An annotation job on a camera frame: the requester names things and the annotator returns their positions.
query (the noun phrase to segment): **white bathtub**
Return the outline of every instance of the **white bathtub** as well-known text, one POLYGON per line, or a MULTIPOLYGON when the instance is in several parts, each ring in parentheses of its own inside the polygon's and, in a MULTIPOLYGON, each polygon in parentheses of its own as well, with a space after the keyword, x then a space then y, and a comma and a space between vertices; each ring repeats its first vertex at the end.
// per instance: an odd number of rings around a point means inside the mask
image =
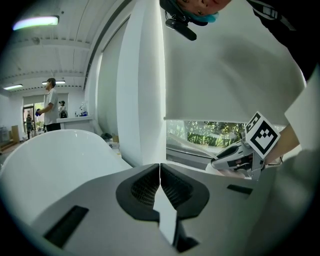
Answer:
POLYGON ((81 184, 130 168, 94 133, 47 132, 23 143, 5 160, 1 195, 11 213, 30 224, 81 184))

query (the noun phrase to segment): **person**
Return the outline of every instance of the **person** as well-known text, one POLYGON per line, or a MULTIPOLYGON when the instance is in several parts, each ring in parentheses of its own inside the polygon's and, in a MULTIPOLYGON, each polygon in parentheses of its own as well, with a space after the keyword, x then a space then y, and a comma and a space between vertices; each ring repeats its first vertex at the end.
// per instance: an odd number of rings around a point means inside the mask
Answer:
POLYGON ((25 119, 25 124, 26 124, 26 132, 28 134, 28 140, 30 140, 30 133, 33 130, 32 118, 31 118, 30 114, 27 115, 27 117, 25 119))
POLYGON ((44 114, 44 124, 47 132, 60 130, 60 123, 57 123, 58 118, 58 93, 55 89, 56 79, 49 78, 46 81, 45 89, 49 91, 46 101, 45 108, 38 110, 38 114, 44 114))
POLYGON ((59 118, 68 118, 67 108, 65 106, 66 102, 64 100, 59 101, 60 107, 58 109, 59 118))
MULTIPOLYGON (((315 35, 318 31, 316 25, 319 24, 317 7, 312 8, 311 2, 295 4, 289 0, 246 1, 252 6, 260 22, 287 47, 308 81, 319 57, 319 41, 315 35)), ((219 11, 231 2, 232 0, 160 0, 160 5, 171 15, 175 14, 172 13, 173 9, 179 8, 189 21, 197 24, 215 22, 219 11)), ((277 144, 265 158, 265 164, 270 164, 300 144, 290 124, 280 134, 277 144)))

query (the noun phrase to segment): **hair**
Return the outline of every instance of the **hair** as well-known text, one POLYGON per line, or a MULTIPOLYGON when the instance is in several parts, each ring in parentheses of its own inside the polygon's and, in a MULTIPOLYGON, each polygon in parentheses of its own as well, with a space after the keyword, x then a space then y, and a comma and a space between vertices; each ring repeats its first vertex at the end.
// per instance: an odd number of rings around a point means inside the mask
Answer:
POLYGON ((51 83, 51 85, 52 85, 53 88, 56 86, 56 79, 54 79, 54 78, 49 78, 49 79, 47 80, 47 82, 51 83))

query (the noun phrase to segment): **nose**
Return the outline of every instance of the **nose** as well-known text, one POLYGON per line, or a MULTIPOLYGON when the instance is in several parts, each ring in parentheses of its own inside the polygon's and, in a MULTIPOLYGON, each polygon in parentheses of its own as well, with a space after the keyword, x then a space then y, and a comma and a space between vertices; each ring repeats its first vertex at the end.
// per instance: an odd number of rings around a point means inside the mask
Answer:
POLYGON ((208 7, 208 0, 199 0, 199 6, 202 8, 208 7))

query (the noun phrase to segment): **fluorescent light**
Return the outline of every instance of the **fluorescent light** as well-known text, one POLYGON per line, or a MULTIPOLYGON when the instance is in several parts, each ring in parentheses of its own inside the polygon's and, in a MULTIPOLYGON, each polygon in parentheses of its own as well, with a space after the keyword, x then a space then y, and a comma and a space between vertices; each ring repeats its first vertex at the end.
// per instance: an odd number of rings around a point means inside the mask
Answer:
POLYGON ((66 81, 55 81, 56 85, 61 85, 61 84, 65 84, 66 81))
POLYGON ((3 88, 3 89, 5 89, 5 90, 12 90, 12 89, 20 88, 20 87, 22 87, 22 84, 17 84, 17 85, 5 87, 5 88, 3 88))
POLYGON ((24 29, 28 27, 34 26, 48 26, 48 25, 58 25, 59 19, 56 16, 44 16, 44 17, 34 17, 34 18, 27 18, 18 21, 13 26, 13 30, 24 29))

